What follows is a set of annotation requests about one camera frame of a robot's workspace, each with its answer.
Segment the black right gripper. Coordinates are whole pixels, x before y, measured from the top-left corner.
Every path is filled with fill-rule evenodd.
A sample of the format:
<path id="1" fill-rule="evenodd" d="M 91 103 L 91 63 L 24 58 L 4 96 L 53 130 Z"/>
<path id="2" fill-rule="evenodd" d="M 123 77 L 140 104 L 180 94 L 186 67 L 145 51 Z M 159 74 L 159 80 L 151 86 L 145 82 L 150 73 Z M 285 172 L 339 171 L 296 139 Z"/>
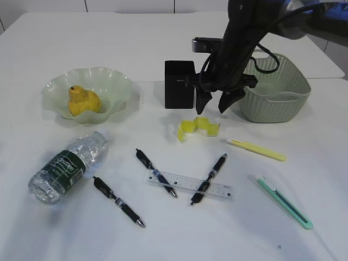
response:
<path id="1" fill-rule="evenodd" d="M 196 112 L 201 115 L 212 99 L 211 92 L 222 91 L 218 109 L 224 113 L 233 103 L 245 96 L 243 90 L 248 86 L 255 88 L 258 83 L 252 74 L 245 74 L 249 60 L 256 48 L 256 38 L 222 38 L 217 53 L 209 53 L 201 71 L 186 76 L 186 85 L 196 89 Z"/>

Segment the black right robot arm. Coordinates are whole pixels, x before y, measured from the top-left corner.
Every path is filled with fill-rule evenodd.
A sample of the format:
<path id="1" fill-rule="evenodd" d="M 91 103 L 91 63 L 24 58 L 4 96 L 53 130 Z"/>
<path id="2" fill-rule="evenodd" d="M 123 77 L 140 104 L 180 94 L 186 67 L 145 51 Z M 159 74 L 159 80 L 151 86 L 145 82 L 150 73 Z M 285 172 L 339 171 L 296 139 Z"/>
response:
<path id="1" fill-rule="evenodd" d="M 192 51 L 208 53 L 201 71 L 186 77 L 196 90 L 196 112 L 201 114 L 212 93 L 221 91 L 223 113 L 254 88 L 257 79 L 244 74 L 256 47 L 267 33 L 297 40 L 309 34 L 347 46 L 347 3 L 319 1 L 229 1 L 228 25 L 223 38 L 192 40 Z"/>

